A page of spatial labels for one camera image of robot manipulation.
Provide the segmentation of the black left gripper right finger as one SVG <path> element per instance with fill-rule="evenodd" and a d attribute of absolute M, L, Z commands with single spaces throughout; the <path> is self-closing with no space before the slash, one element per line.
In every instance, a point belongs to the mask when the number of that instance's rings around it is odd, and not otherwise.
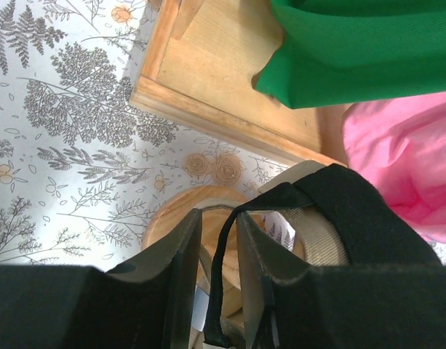
<path fill-rule="evenodd" d="M 248 348 L 446 348 L 446 266 L 414 236 L 386 262 L 314 266 L 237 222 Z"/>

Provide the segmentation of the black baseball cap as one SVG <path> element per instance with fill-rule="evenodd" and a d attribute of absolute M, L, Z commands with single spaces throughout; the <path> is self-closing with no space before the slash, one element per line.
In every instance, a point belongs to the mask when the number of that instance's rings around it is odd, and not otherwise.
<path fill-rule="evenodd" d="M 404 257 L 399 247 L 409 243 L 414 236 L 421 238 L 387 207 L 368 181 L 340 165 L 329 165 L 293 184 L 283 183 L 278 189 L 289 206 L 299 204 L 301 208 L 313 209 L 332 223 L 345 247 L 346 265 Z M 241 214 L 249 215 L 269 238 L 292 253 L 295 231 L 277 211 L 239 210 L 231 227 L 237 229 L 236 222 Z M 223 291 L 209 298 L 204 347 L 248 348 L 245 326 L 243 333 L 229 334 L 222 317 L 222 305 Z"/>

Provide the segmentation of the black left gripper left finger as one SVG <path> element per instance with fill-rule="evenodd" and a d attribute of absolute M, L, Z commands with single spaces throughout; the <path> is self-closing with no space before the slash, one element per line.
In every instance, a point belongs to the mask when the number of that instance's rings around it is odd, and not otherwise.
<path fill-rule="evenodd" d="M 192 209 L 106 272 L 0 265 L 0 348 L 186 348 L 201 234 Z"/>

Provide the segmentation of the beige baseball cap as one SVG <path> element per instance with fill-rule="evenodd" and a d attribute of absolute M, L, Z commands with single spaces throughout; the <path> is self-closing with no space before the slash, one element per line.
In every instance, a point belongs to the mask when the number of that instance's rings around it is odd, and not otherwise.
<path fill-rule="evenodd" d="M 228 235 L 239 210 L 277 211 L 295 231 L 292 247 L 294 255 L 312 265 L 346 265 L 346 250 L 332 223 L 313 209 L 301 208 L 299 204 L 289 206 L 287 199 L 281 198 L 281 190 L 278 189 L 283 183 L 293 184 L 323 168 L 324 164 L 313 160 L 300 162 L 263 185 L 258 190 L 258 196 L 246 203 L 216 198 L 200 201 L 196 208 L 204 212 L 226 209 L 230 210 L 231 214 L 221 228 L 215 254 L 210 256 L 205 247 L 200 249 L 199 263 L 204 276 L 200 279 L 198 287 L 203 292 L 209 292 L 209 297 L 223 291 L 223 258 Z"/>

